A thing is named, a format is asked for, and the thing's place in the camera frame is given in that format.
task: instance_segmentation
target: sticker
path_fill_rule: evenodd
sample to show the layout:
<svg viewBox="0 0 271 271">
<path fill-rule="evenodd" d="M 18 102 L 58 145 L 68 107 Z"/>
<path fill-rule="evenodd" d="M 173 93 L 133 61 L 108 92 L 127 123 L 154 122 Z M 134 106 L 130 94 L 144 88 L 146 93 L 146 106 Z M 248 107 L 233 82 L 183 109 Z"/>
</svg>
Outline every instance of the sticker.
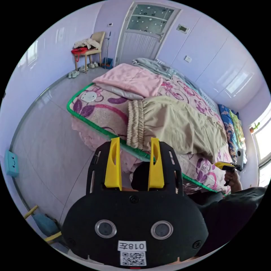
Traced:
<svg viewBox="0 0 271 271">
<path fill-rule="evenodd" d="M 94 91 L 89 91 L 81 96 L 81 100 L 84 102 L 92 102 L 97 98 L 97 94 Z"/>
<path fill-rule="evenodd" d="M 121 251 L 120 252 L 121 255 L 121 264 L 120 265 L 124 265 L 124 266 L 146 266 L 147 262 L 146 262 L 146 252 L 136 252 L 136 251 L 128 251 L 128 252 L 124 252 Z"/>
<path fill-rule="evenodd" d="M 118 251 L 133 251 L 141 252 L 147 251 L 146 241 L 119 241 L 118 242 Z"/>
</svg>

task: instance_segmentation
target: bed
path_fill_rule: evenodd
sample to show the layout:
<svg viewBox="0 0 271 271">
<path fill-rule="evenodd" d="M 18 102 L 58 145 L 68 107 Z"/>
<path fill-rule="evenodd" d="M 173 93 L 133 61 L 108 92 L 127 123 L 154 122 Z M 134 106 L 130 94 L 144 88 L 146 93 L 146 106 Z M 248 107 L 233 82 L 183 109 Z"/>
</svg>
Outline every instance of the bed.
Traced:
<svg viewBox="0 0 271 271">
<path fill-rule="evenodd" d="M 164 77 L 157 95 L 166 95 L 189 103 L 198 112 L 215 118 L 224 127 L 218 106 L 211 107 L 200 95 L 202 90 L 195 89 L 195 84 L 191 84 L 179 74 L 172 75 L 170 79 Z M 81 97 L 85 93 L 94 93 L 96 99 L 84 102 Z M 120 137 L 121 168 L 122 171 L 130 173 L 132 179 L 136 167 L 142 161 L 149 161 L 150 155 L 126 144 L 128 101 L 91 83 L 71 97 L 67 110 L 72 115 L 72 129 L 79 132 L 81 139 L 91 150 L 94 151 L 111 138 Z M 224 186 L 224 172 L 200 154 L 177 155 L 177 158 L 182 169 L 184 191 L 187 194 L 206 190 L 221 191 L 225 195 L 230 193 L 230 187 Z M 215 161 L 233 161 L 228 144 L 216 153 Z"/>
</svg>

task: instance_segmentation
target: potted plant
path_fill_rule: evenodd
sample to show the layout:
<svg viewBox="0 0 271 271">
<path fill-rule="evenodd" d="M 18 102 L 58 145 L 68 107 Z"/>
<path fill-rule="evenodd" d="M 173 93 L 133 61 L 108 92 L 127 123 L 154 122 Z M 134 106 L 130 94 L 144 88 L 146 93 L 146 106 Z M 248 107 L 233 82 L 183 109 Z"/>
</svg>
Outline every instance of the potted plant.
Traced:
<svg viewBox="0 0 271 271">
<path fill-rule="evenodd" d="M 260 125 L 260 123 L 258 122 L 258 124 L 256 125 L 255 123 L 254 123 L 254 127 L 250 127 L 249 128 L 249 130 L 250 130 L 250 133 L 251 134 L 253 134 L 254 133 L 254 131 L 259 127 L 259 125 Z"/>
</svg>

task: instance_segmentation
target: blue floral pillow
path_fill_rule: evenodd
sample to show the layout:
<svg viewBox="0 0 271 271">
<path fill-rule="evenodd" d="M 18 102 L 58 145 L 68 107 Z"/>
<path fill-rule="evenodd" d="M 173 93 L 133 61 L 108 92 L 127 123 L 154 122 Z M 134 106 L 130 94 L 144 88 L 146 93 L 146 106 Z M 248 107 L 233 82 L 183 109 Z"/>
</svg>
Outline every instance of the blue floral pillow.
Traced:
<svg viewBox="0 0 271 271">
<path fill-rule="evenodd" d="M 232 157 L 232 160 L 234 163 L 237 162 L 237 156 L 236 156 L 236 152 L 238 150 L 238 145 L 237 145 L 237 138 L 236 138 L 236 134 L 234 131 L 234 125 L 230 116 L 230 110 L 229 108 L 227 108 L 226 106 L 219 104 L 218 105 L 219 111 L 220 111 L 220 115 L 221 115 L 221 119 L 224 123 L 226 132 L 227 132 L 227 137 L 228 137 L 228 144 L 229 144 L 229 152 L 230 155 Z"/>
</svg>

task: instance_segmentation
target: black shirt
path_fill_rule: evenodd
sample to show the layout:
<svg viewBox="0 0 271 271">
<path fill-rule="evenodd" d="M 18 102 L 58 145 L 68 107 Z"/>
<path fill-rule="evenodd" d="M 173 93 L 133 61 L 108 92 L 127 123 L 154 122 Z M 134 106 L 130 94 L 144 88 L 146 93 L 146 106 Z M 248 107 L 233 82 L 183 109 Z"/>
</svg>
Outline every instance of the black shirt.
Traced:
<svg viewBox="0 0 271 271">
<path fill-rule="evenodd" d="M 266 188 L 252 187 L 223 198 L 222 193 L 189 195 L 200 209 L 209 235 L 196 256 L 203 256 L 223 246 L 244 227 L 259 206 Z"/>
</svg>

